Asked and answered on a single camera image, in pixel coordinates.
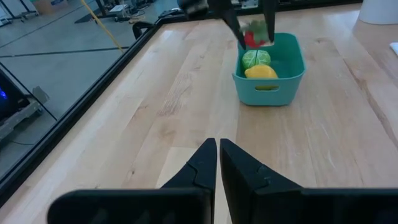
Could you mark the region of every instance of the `red object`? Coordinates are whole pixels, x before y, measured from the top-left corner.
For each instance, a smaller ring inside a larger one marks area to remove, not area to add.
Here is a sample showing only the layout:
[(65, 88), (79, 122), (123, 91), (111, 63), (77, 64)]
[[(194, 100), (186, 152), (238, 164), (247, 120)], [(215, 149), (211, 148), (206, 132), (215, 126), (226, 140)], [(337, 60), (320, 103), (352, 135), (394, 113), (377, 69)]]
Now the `red object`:
[(244, 42), (251, 48), (259, 48), (266, 43), (264, 40), (261, 40), (258, 44), (256, 44), (254, 41), (254, 33), (251, 31), (244, 33)]

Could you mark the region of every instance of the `wooden tabletop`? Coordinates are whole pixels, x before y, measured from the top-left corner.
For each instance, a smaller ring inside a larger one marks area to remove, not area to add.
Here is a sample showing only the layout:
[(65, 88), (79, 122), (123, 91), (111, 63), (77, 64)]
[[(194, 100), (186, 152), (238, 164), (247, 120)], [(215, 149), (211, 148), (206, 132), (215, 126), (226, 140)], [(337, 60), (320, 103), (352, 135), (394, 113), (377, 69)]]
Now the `wooden tabletop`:
[[(216, 20), (160, 28), (0, 210), (45, 223), (73, 189), (161, 186), (208, 137), (228, 138), (306, 187), (398, 187), (398, 26), (357, 21), (359, 4), (277, 14), (308, 70), (290, 106), (239, 102), (231, 31)], [(250, 21), (259, 16), (247, 16)], [(217, 181), (216, 223), (228, 223)]]

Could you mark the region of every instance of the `plastic basket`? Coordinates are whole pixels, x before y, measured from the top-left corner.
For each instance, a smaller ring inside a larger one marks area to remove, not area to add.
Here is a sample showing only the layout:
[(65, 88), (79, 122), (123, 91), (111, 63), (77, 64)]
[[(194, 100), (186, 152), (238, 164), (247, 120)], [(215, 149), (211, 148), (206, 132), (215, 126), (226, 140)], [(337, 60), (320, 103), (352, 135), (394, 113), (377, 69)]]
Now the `plastic basket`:
[[(305, 72), (303, 54), (293, 34), (275, 34), (274, 45), (260, 47), (271, 56), (271, 67), (279, 78), (246, 78), (242, 66), (242, 56), (248, 48), (243, 50), (238, 46), (238, 62), (236, 73), (233, 74), (239, 99), (253, 106), (282, 106), (290, 104), (300, 85)], [(273, 86), (271, 90), (263, 90), (262, 86)]]

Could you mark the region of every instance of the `lime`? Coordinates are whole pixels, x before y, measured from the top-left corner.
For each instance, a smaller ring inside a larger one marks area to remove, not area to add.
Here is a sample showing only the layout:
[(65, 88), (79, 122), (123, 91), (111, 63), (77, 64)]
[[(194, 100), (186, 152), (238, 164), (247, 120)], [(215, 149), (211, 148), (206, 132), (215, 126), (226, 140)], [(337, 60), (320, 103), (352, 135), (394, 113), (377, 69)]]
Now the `lime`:
[(243, 69), (249, 69), (255, 65), (270, 65), (271, 56), (265, 50), (248, 50), (242, 57)]

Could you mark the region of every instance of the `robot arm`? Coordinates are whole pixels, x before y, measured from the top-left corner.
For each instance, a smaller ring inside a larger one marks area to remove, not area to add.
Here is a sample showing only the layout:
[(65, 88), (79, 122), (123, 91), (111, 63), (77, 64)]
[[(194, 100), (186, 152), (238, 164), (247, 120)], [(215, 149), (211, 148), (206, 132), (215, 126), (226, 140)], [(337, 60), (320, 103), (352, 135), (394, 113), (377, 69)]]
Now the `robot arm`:
[[(241, 26), (239, 25), (231, 0), (177, 0), (177, 3), (189, 18), (200, 17), (205, 15), (209, 10), (213, 11), (217, 17), (225, 21), (242, 48), (246, 49)], [(259, 7), (262, 8), (271, 42), (274, 41), (276, 6), (277, 0), (259, 0)]]

